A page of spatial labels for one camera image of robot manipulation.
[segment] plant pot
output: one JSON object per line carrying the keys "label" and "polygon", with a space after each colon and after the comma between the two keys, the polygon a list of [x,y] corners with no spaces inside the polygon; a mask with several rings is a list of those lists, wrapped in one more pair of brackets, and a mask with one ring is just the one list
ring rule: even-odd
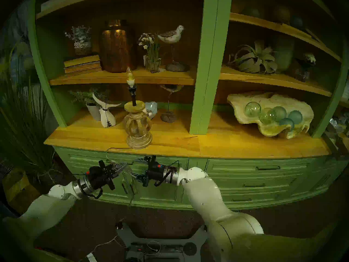
{"label": "plant pot", "polygon": [[100,106],[99,105],[88,105],[86,104],[88,111],[92,115],[93,119],[96,121],[100,121]]}
{"label": "plant pot", "polygon": [[76,55],[89,55],[92,53],[91,42],[75,42],[74,49]]}
{"label": "plant pot", "polygon": [[160,62],[161,62],[160,58],[155,59],[154,62],[151,62],[148,56],[146,57],[146,59],[147,59],[147,70],[149,72],[156,73],[160,71]]}

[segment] wooden countertop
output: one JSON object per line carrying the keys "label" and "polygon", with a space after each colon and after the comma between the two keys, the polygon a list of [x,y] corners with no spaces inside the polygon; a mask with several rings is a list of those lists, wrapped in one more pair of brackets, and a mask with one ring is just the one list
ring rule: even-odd
{"label": "wooden countertop", "polygon": [[234,114],[212,112],[206,135],[189,134],[191,112],[176,110],[177,121],[165,123],[159,110],[153,118],[150,146],[135,150],[126,144],[122,120],[126,111],[112,110],[117,124],[104,129],[92,119],[87,109],[82,109],[68,127],[58,127],[45,144],[83,150],[130,153],[139,155],[164,155],[198,158],[229,159],[288,159],[307,158],[331,154],[325,142],[301,133],[293,139],[263,136],[256,124],[242,125]]}

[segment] book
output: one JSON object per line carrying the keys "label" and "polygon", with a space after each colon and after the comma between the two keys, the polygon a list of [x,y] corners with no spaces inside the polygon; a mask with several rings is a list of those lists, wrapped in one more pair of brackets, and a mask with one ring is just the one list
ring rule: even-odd
{"label": "book", "polygon": [[64,72],[70,73],[70,72],[80,71],[80,70],[95,69],[96,67],[100,67],[100,61],[65,67]]}
{"label": "book", "polygon": [[86,70],[74,71],[74,72],[66,73],[64,75],[64,77],[68,78],[68,77],[72,77],[72,76],[76,76],[76,75],[87,74],[87,73],[97,72],[97,71],[102,71],[102,68],[101,67],[96,67],[94,69],[86,69]]}
{"label": "book", "polygon": [[65,61],[64,66],[69,67],[69,66],[82,65],[82,64],[86,64],[86,63],[90,63],[90,62],[96,62],[99,60],[100,60],[99,55],[85,56],[85,57]]}

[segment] succulent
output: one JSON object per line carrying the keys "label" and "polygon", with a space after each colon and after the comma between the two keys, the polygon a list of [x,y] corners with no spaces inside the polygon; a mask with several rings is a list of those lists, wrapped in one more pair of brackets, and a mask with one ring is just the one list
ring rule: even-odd
{"label": "succulent", "polygon": [[274,73],[277,69],[275,58],[270,54],[271,47],[264,48],[264,41],[257,40],[254,42],[255,49],[248,45],[241,45],[242,48],[234,56],[234,61],[230,61],[232,54],[229,56],[229,64],[235,63],[240,71],[251,73]]}

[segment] green glass float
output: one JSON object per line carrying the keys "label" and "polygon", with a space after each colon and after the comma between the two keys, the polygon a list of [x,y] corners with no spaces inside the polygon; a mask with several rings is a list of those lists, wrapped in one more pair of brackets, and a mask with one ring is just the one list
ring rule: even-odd
{"label": "green glass float", "polygon": [[291,125],[291,130],[293,130],[295,128],[295,123],[293,122],[292,119],[290,118],[283,118],[279,121],[279,125]]}
{"label": "green glass float", "polygon": [[303,120],[303,115],[300,111],[292,111],[288,115],[288,118],[292,119],[295,125],[299,124]]}
{"label": "green glass float", "polygon": [[271,124],[275,121],[276,115],[272,108],[264,108],[259,114],[259,120],[263,124]]}
{"label": "green glass float", "polygon": [[279,122],[281,119],[287,117],[287,112],[284,107],[276,106],[273,108],[274,114],[276,115],[275,122]]}
{"label": "green glass float", "polygon": [[245,106],[245,115],[248,117],[256,117],[261,112],[261,106],[257,102],[247,103]]}

